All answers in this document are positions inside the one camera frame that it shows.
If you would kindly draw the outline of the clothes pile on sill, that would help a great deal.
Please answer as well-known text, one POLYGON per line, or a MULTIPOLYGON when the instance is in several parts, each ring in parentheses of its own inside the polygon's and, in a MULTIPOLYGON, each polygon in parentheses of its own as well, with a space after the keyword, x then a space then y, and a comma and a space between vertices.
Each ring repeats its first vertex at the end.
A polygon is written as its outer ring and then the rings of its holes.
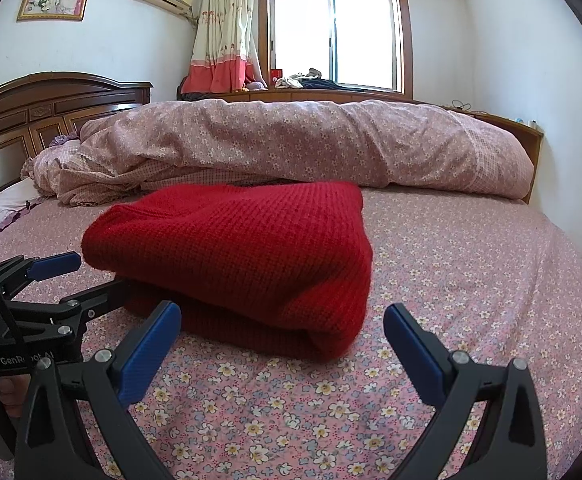
POLYGON ((282 76, 275 82, 276 89, 309 89, 309 90, 341 90, 340 84, 325 79, 319 70, 311 68, 306 74, 297 73, 282 76))

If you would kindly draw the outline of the red knitted sweater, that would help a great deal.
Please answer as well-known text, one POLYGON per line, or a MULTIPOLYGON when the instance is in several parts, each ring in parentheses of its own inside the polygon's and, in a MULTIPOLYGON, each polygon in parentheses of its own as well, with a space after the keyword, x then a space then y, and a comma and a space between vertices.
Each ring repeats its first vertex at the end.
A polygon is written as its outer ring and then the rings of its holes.
POLYGON ((127 282, 132 313, 169 299, 187 333, 326 362, 365 321, 363 205, 349 182, 173 185, 100 214, 82 254, 127 282))

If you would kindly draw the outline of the wooden framed window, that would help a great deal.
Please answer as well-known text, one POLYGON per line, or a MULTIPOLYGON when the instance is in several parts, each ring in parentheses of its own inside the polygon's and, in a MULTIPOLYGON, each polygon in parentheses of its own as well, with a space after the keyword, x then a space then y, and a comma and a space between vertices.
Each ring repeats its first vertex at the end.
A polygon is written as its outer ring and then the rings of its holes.
POLYGON ((408 0, 257 0, 267 80, 311 68, 345 88, 413 97, 408 0))

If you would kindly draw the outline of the pink floral bed sheet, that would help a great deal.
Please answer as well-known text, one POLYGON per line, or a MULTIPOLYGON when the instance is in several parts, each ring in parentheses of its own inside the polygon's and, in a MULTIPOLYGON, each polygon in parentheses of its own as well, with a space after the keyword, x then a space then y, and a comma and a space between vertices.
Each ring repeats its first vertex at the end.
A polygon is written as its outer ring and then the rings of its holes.
POLYGON ((371 286, 361 331, 327 363, 182 333, 130 414, 178 479, 384 479, 432 417, 387 341, 404 304, 445 347, 526 361, 547 469, 582 452, 582 254, 519 200, 366 188, 371 286))

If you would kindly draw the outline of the cream and red curtain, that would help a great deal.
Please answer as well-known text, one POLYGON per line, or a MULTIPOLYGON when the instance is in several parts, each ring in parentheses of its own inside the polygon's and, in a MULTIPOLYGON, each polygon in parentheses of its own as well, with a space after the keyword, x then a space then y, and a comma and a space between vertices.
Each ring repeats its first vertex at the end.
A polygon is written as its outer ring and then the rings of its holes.
POLYGON ((202 0, 185 93, 230 93, 264 81, 252 32, 255 0, 202 0))

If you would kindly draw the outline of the small red box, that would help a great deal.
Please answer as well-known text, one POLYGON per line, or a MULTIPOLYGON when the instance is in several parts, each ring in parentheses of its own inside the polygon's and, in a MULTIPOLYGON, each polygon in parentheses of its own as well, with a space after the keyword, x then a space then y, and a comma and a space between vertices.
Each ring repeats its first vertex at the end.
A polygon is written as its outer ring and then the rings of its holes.
POLYGON ((270 76, 270 83, 277 84, 277 81, 282 77, 282 69, 281 68, 272 68, 269 71, 270 76))

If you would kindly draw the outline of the dark wooden headboard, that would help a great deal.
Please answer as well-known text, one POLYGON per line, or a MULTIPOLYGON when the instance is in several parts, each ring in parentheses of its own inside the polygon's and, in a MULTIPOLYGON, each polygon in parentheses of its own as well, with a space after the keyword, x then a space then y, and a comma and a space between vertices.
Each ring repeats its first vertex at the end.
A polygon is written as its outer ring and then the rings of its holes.
POLYGON ((76 72, 44 72, 0 84, 0 192, 27 159, 91 119, 147 104, 153 84, 76 72))

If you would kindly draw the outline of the pink floral duvet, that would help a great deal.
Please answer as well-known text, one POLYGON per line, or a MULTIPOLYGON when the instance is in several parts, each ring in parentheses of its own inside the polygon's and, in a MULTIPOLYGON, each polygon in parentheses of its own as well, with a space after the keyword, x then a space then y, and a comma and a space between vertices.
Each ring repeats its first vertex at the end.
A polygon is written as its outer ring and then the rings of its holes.
POLYGON ((160 102, 93 119, 23 166, 37 190, 98 205, 177 183, 347 181, 520 200, 534 176, 516 137, 429 104, 160 102))

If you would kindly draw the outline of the white purple pillow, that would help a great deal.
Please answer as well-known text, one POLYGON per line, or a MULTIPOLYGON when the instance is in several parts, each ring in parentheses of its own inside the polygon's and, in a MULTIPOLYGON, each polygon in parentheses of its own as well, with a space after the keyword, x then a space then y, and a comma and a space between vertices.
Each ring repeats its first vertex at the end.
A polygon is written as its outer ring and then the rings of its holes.
POLYGON ((27 211, 43 201, 44 195, 35 188, 31 178, 16 182, 0 192, 0 232, 10 226, 18 216, 27 214, 27 211))

